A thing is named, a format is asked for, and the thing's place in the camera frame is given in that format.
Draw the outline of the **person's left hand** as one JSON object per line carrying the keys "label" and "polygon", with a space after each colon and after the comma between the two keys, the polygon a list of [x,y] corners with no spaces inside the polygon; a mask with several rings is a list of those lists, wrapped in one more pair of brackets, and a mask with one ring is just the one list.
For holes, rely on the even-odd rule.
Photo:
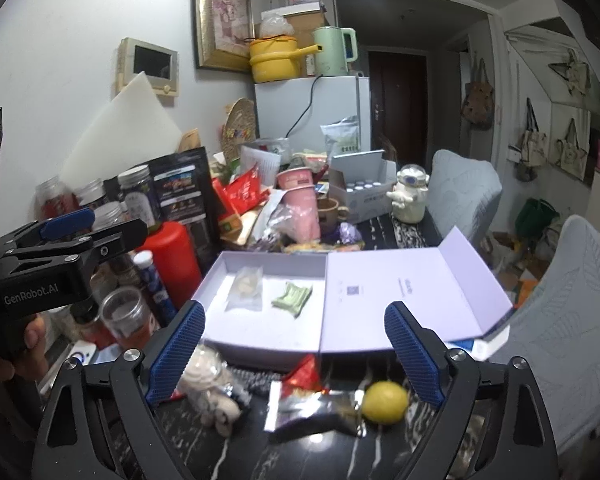
{"label": "person's left hand", "polygon": [[0,327],[0,382],[16,375],[27,379],[40,380],[48,371],[45,357],[45,322],[37,314],[17,321],[12,327]]}

